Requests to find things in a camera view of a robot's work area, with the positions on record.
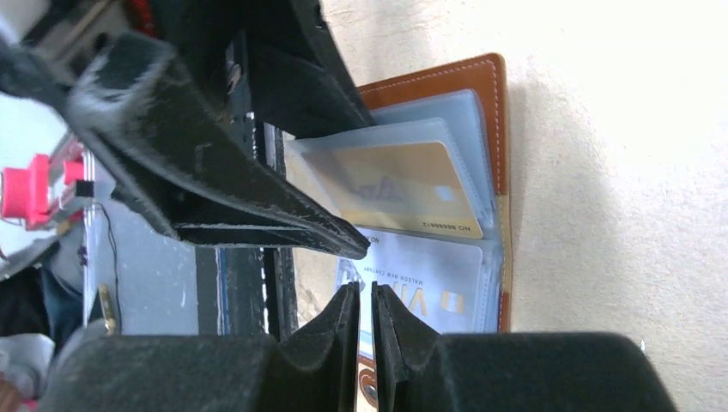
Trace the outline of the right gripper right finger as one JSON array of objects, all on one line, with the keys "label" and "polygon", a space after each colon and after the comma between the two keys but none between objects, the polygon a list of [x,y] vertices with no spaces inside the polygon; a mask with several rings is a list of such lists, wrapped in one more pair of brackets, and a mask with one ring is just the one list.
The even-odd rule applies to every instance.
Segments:
[{"label": "right gripper right finger", "polygon": [[672,411],[640,348],[603,332],[440,334],[389,286],[371,298],[383,411]]}]

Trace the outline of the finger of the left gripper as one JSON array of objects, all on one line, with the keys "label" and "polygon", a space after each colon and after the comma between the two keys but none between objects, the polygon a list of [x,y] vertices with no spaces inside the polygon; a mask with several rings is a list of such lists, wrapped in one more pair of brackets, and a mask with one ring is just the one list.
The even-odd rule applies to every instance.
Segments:
[{"label": "finger of the left gripper", "polygon": [[367,254],[356,228],[244,153],[166,42],[120,35],[71,91],[67,118],[157,233],[201,246]]},{"label": "finger of the left gripper", "polygon": [[238,108],[303,139],[373,125],[319,1],[229,1],[227,17],[243,45]]}]

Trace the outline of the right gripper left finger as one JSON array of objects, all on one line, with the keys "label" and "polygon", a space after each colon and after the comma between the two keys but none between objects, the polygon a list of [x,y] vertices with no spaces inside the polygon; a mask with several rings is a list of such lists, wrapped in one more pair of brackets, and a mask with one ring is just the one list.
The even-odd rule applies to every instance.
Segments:
[{"label": "right gripper left finger", "polygon": [[360,286],[340,287],[288,340],[108,336],[52,375],[41,411],[350,411]]}]

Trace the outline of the brown leather card holder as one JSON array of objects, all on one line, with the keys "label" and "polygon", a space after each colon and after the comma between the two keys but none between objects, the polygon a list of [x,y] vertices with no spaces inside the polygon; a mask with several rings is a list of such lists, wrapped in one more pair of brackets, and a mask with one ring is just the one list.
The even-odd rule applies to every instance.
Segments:
[{"label": "brown leather card holder", "polygon": [[511,329],[507,70],[498,53],[362,86],[370,127],[287,151],[369,241],[340,258],[361,291],[356,409],[379,407],[370,294],[389,286],[440,333]]}]

